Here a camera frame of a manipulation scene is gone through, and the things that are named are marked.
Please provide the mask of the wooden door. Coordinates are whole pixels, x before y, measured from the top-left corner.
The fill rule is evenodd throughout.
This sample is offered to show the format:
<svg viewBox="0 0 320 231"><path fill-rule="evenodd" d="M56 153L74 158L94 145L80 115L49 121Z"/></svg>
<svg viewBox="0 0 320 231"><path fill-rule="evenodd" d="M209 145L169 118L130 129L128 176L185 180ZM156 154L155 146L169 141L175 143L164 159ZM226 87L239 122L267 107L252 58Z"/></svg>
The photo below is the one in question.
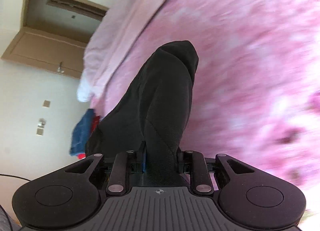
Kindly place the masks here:
<svg viewBox="0 0 320 231"><path fill-rule="evenodd" d="M84 50L107 11L88 0L23 0L20 30L1 58L79 79Z"/></svg>

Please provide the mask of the pink floral bedspread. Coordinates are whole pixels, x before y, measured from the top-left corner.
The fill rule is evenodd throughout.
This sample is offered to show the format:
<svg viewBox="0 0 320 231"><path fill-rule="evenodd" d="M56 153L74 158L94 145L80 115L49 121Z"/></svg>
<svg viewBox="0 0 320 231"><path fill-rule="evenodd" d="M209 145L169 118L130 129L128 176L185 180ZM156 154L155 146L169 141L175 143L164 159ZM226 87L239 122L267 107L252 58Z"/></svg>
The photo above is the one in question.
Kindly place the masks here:
<svg viewBox="0 0 320 231"><path fill-rule="evenodd" d="M319 0L167 0L108 83L103 115L174 40L199 56L181 147L299 186L307 220L319 221Z"/></svg>

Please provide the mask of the folded blue jeans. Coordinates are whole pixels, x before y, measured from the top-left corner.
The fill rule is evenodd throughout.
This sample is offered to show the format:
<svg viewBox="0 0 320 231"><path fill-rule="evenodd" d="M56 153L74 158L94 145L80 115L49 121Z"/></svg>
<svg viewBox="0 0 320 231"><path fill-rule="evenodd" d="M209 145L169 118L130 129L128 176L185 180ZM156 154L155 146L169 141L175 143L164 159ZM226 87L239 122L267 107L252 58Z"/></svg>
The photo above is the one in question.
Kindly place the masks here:
<svg viewBox="0 0 320 231"><path fill-rule="evenodd" d="M91 135L94 118L94 110L88 109L76 124L71 137L71 147L69 150L71 156L78 156L79 154L85 153L85 145Z"/></svg>

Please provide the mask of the folded red garment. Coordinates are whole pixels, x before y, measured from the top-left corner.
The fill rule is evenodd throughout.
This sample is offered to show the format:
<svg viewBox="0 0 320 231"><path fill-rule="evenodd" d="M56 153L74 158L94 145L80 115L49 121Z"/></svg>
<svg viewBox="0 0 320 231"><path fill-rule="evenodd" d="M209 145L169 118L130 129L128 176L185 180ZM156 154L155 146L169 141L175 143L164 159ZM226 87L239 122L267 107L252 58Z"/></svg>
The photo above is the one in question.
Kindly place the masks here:
<svg viewBox="0 0 320 231"><path fill-rule="evenodd" d="M90 134L92 134L92 132L95 130L95 128L97 127L97 125L99 124L99 122L100 122L100 116L95 116L95 117L93 118L93 122L92 122ZM77 155L77 158L78 158L78 159L84 159L85 157L86 157L85 152L80 153L80 154Z"/></svg>

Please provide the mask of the wall switch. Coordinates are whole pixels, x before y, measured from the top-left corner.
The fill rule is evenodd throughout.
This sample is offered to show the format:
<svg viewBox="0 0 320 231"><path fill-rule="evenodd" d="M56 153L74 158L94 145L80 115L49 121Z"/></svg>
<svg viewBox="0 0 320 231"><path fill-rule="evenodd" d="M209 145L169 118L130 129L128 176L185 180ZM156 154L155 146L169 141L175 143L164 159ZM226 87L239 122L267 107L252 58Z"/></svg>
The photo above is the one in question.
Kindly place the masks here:
<svg viewBox="0 0 320 231"><path fill-rule="evenodd" d="M50 101L48 101L48 100L45 100L44 102L43 102L43 105L42 105L43 107L46 107L46 108L49 108L50 107Z"/></svg>

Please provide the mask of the wall socket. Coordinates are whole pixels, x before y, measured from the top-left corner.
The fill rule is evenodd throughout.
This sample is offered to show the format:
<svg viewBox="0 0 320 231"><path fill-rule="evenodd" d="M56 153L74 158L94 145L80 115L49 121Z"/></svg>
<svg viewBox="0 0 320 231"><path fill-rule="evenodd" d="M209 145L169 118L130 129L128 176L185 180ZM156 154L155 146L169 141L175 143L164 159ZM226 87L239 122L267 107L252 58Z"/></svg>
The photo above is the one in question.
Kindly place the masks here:
<svg viewBox="0 0 320 231"><path fill-rule="evenodd" d="M43 136L44 134L44 127L46 125L46 120L44 118L40 118L37 123L37 129L36 129L36 135L37 136Z"/></svg>

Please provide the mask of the black trousers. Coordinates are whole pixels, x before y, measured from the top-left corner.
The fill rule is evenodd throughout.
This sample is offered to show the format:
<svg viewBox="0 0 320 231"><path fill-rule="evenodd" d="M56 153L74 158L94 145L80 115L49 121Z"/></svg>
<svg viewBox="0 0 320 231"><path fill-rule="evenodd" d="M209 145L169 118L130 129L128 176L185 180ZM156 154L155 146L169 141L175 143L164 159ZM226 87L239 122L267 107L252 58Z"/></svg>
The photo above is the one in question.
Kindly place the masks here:
<svg viewBox="0 0 320 231"><path fill-rule="evenodd" d="M98 124L86 156L114 158L146 144L144 185L187 185L177 150L189 120L199 58L189 41L162 45L144 63L116 107Z"/></svg>

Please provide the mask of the pink pillow left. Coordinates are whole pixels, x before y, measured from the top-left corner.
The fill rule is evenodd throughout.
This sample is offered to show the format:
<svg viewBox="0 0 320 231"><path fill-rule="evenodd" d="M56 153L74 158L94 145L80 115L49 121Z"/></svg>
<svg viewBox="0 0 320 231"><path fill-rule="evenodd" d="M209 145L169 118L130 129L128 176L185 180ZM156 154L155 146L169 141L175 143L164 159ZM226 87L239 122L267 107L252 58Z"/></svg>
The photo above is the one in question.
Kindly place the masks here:
<svg viewBox="0 0 320 231"><path fill-rule="evenodd" d="M166 0L116 0L91 36L80 77L100 98L105 86Z"/></svg>

